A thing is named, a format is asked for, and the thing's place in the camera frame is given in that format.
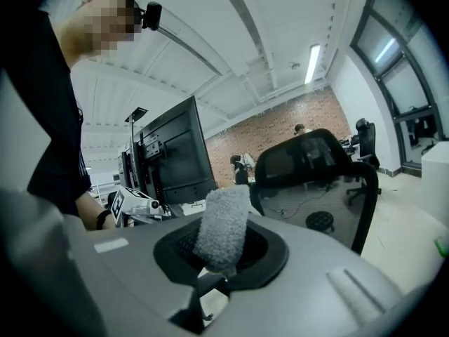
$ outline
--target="white wall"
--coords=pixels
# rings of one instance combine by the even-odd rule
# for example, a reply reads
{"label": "white wall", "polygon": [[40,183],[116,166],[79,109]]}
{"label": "white wall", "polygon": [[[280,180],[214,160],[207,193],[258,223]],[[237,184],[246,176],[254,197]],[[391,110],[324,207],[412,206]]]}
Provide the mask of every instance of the white wall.
{"label": "white wall", "polygon": [[352,49],[338,51],[328,71],[328,81],[340,102],[352,133],[362,117],[376,125],[376,155],[390,171],[401,167],[393,120],[384,96],[363,61]]}
{"label": "white wall", "polygon": [[408,43],[430,86],[440,113],[443,132],[449,137],[449,71],[434,36],[424,24]]}
{"label": "white wall", "polygon": [[110,171],[110,172],[104,172],[104,173],[93,173],[89,174],[91,177],[92,185],[101,184],[101,183],[112,183],[114,182],[113,175],[118,175],[119,170],[117,171]]}

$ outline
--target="cable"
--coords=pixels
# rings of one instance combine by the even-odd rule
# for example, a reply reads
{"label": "cable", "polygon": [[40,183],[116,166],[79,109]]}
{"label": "cable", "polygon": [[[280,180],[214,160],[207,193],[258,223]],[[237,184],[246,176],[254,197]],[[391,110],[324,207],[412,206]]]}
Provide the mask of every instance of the cable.
{"label": "cable", "polygon": [[[323,193],[320,197],[311,197],[310,199],[307,199],[306,201],[301,202],[301,204],[297,207],[297,209],[296,209],[296,211],[294,212],[293,215],[288,216],[288,217],[282,217],[282,219],[288,220],[289,218],[292,218],[293,216],[296,216],[296,214],[297,214],[298,211],[300,210],[300,207],[301,207],[303,204],[306,204],[307,202],[309,202],[309,201],[311,201],[311,200],[313,200],[313,199],[320,199],[320,198],[322,198],[325,194],[327,194],[329,191],[330,191],[330,190],[328,190],[328,188],[326,188],[326,190],[324,191],[324,193]],[[265,208],[266,208],[266,209],[269,209],[269,210],[271,210],[271,211],[273,211],[273,212],[275,212],[275,213],[277,213],[277,214],[279,214],[280,216],[283,215],[283,213],[279,213],[278,211],[276,211],[276,210],[274,210],[274,209],[271,209],[271,208],[269,208],[268,206],[265,206]]]}

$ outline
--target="wristband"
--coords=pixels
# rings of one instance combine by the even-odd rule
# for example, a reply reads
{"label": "wristband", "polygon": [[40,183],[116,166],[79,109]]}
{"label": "wristband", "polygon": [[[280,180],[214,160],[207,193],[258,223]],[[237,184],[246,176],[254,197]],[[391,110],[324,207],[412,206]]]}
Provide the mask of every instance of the wristband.
{"label": "wristband", "polygon": [[110,210],[104,210],[100,215],[97,217],[97,230],[103,229],[103,224],[106,221],[106,216],[111,213]]}

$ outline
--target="black shirt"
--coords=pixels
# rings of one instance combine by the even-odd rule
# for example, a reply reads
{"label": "black shirt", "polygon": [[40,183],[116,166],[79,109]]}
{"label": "black shirt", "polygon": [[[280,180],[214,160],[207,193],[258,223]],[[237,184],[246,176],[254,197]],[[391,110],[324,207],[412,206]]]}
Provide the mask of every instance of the black shirt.
{"label": "black shirt", "polygon": [[248,171],[242,163],[234,162],[234,172],[236,185],[247,185],[249,183]]}
{"label": "black shirt", "polygon": [[48,14],[27,16],[26,39],[9,40],[5,68],[20,97],[51,137],[28,191],[77,216],[75,200],[91,186],[80,150],[83,115]]}

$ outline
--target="window frame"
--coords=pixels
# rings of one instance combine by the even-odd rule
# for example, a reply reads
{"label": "window frame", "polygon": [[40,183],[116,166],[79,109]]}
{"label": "window frame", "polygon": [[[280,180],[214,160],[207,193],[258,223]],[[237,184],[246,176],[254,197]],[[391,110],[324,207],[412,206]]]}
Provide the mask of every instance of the window frame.
{"label": "window frame", "polygon": [[[444,141],[449,140],[446,136],[443,134],[443,125],[441,123],[440,114],[438,111],[438,107],[434,100],[434,95],[431,92],[430,85],[427,82],[426,78],[424,77],[424,73],[422,72],[422,69],[418,62],[416,61],[415,57],[411,53],[410,49],[407,46],[407,42],[405,39],[396,31],[396,29],[389,24],[389,22],[383,18],[377,11],[373,8],[374,0],[366,0],[366,4],[363,7],[363,12],[361,19],[358,23],[358,27],[356,30],[356,33],[354,34],[354,37],[350,43],[350,47],[355,51],[358,57],[363,61],[365,66],[368,68],[370,73],[372,74],[374,80],[376,81],[377,85],[379,86],[382,95],[384,96],[387,106],[390,111],[391,118],[393,119],[394,128],[396,131],[396,137],[398,139],[398,146],[399,146],[399,154],[401,157],[401,164],[405,167],[410,167],[413,169],[420,169],[421,164],[413,163],[413,162],[407,162],[406,161],[406,153],[405,153],[405,147],[401,132],[401,126],[400,123],[404,121],[408,121],[411,119],[418,119],[420,117],[425,117],[429,115],[433,115],[435,118],[435,124],[436,124],[436,130],[438,134],[438,140]],[[397,43],[399,44],[399,47],[401,49],[402,54],[399,54],[397,58],[392,60],[382,71],[376,72],[375,68],[371,65],[371,62],[365,55],[365,53],[358,47],[357,43],[360,40],[360,37],[362,35],[363,30],[366,27],[366,24],[368,22],[368,18],[374,18],[378,23],[385,28],[388,33],[395,38]],[[392,98],[391,94],[388,92],[387,87],[385,86],[383,82],[383,78],[393,69],[397,64],[402,62],[403,60],[406,60],[408,62],[413,70],[413,72],[416,74],[416,77],[422,87],[422,90],[424,91],[424,95],[426,96],[428,105],[424,107],[417,108],[416,110],[404,112],[402,114],[398,113],[398,108],[396,106],[396,103],[394,102],[394,99]]]}

